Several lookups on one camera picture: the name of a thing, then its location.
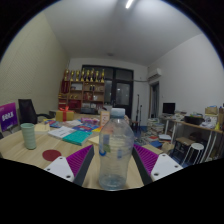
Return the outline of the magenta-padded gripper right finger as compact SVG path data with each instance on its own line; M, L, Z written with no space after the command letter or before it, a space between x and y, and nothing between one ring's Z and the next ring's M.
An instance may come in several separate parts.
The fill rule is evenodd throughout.
M144 185L182 169L182 166L166 153L156 154L139 145L133 147L132 155Z

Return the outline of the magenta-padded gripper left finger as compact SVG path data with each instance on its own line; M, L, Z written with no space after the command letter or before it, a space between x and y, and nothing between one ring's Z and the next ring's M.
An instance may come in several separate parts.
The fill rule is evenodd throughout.
M68 157L59 156L45 168L45 171L81 186L93 156L94 146L90 145Z

